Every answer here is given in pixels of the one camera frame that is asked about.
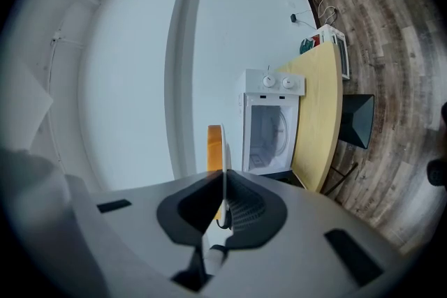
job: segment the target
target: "white appliance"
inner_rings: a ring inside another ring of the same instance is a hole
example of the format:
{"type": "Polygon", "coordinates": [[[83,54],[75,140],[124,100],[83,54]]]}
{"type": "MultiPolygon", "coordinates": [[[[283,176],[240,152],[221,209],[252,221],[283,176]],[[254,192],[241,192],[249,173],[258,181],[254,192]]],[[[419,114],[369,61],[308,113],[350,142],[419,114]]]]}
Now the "white appliance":
{"type": "Polygon", "coordinates": [[[242,171],[262,175],[290,170],[305,78],[245,70],[238,89],[242,171]]]}
{"type": "Polygon", "coordinates": [[[315,46],[326,41],[331,41],[338,46],[340,51],[340,60],[342,62],[342,77],[344,80],[349,80],[349,59],[348,48],[346,46],[346,37],[336,28],[326,24],[315,30],[308,38],[314,38],[315,46]]]}

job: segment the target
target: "yellow table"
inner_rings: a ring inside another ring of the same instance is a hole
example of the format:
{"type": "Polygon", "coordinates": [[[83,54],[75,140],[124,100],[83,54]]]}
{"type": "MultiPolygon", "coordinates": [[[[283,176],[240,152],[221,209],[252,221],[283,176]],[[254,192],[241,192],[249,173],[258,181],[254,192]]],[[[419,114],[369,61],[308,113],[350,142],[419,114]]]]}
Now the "yellow table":
{"type": "Polygon", "coordinates": [[[277,70],[305,77],[292,171],[306,189],[319,192],[334,156],[342,118],[342,65],[337,46],[323,43],[277,70]]]}

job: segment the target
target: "microwave knob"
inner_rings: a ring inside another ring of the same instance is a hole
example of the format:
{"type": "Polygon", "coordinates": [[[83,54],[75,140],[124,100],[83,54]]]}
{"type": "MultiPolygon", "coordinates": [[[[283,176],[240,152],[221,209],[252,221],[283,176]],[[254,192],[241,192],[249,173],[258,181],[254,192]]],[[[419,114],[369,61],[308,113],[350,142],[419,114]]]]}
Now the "microwave knob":
{"type": "Polygon", "coordinates": [[[295,86],[295,82],[290,77],[286,77],[282,80],[282,86],[285,89],[291,89],[295,86]]]}
{"type": "Polygon", "coordinates": [[[266,86],[268,88],[273,87],[275,82],[276,82],[275,78],[271,75],[267,75],[263,79],[264,86],[266,86]]]}

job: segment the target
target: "white microwave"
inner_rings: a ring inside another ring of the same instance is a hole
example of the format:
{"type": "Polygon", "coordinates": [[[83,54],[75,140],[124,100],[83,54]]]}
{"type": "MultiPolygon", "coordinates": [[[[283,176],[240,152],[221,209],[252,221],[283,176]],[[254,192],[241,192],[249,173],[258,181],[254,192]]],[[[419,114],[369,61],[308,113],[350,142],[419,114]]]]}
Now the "white microwave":
{"type": "Polygon", "coordinates": [[[336,44],[340,51],[340,60],[342,62],[342,77],[343,80],[349,80],[349,58],[348,48],[346,46],[346,37],[336,28],[325,24],[319,29],[315,30],[308,38],[301,42],[300,53],[310,50],[326,41],[331,41],[336,44]]]}

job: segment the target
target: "laminate floorboard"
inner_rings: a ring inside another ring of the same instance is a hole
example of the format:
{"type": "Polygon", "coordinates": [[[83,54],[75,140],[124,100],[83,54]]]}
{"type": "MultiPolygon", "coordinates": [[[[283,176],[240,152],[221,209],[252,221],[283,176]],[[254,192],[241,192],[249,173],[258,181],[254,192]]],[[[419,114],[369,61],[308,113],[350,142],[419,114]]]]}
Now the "laminate floorboard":
{"type": "MultiPolygon", "coordinates": [[[[447,201],[445,188],[431,186],[426,175],[427,163],[443,154],[446,130],[441,16],[431,0],[324,0],[321,11],[327,6],[337,8],[333,26],[348,42],[344,94],[375,95],[369,149],[338,142],[332,166],[359,166],[330,197],[405,253],[430,240],[447,201]]],[[[330,170],[323,192],[337,180],[330,170]]]]}

